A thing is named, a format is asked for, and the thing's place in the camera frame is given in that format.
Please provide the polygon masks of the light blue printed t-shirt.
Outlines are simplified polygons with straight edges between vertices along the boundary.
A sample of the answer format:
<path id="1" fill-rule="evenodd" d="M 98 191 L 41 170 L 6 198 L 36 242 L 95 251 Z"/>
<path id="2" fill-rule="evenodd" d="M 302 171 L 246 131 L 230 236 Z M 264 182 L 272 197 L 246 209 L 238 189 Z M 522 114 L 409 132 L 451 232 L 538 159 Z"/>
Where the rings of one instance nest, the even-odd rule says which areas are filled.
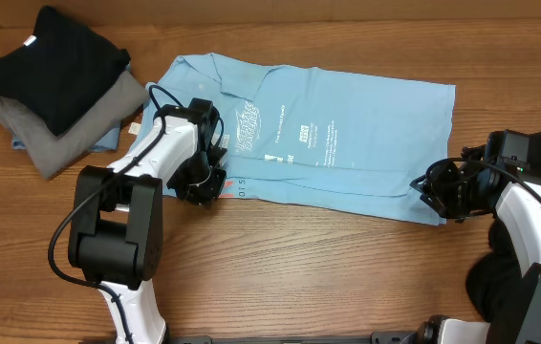
<path id="1" fill-rule="evenodd" d="M 448 154 L 452 85 L 193 54 L 151 88 L 141 136 L 164 104 L 201 98 L 219 111 L 228 198 L 442 221 L 411 183 Z"/>

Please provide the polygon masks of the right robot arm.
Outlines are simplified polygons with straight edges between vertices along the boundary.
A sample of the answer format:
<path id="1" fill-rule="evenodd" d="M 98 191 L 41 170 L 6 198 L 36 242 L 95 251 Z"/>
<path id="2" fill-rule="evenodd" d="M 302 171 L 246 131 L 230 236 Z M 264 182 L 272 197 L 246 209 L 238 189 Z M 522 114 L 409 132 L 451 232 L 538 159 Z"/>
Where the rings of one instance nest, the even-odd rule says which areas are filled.
<path id="1" fill-rule="evenodd" d="M 482 321 L 434 315 L 410 342 L 541 343 L 541 132 L 493 132 L 410 185 L 444 219 L 494 218 L 491 252 L 466 279 Z"/>

